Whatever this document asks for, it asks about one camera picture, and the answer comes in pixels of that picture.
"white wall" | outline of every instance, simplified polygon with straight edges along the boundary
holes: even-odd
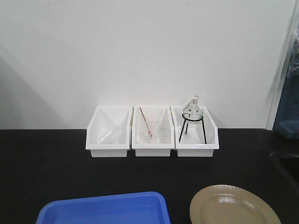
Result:
[[[1,0],[0,128],[86,128],[96,105],[184,105],[265,128],[295,0]]]

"blue tray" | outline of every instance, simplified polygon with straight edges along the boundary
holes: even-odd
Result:
[[[170,224],[157,192],[54,201],[40,211],[36,224]]]

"tan plate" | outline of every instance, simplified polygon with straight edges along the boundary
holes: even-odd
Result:
[[[192,224],[281,224],[258,196],[230,185],[206,187],[190,204]]]

